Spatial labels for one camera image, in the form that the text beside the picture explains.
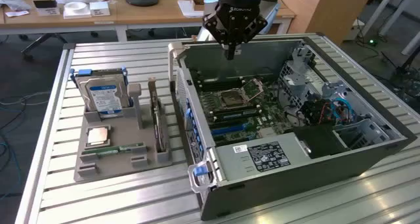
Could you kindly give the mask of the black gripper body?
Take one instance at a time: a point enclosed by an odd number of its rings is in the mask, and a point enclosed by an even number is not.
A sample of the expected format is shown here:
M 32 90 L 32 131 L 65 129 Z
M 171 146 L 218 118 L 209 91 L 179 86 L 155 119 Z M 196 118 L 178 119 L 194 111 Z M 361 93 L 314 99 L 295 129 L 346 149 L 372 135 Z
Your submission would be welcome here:
M 218 6 L 229 6 L 231 19 L 237 17 L 259 15 L 261 0 L 218 0 Z

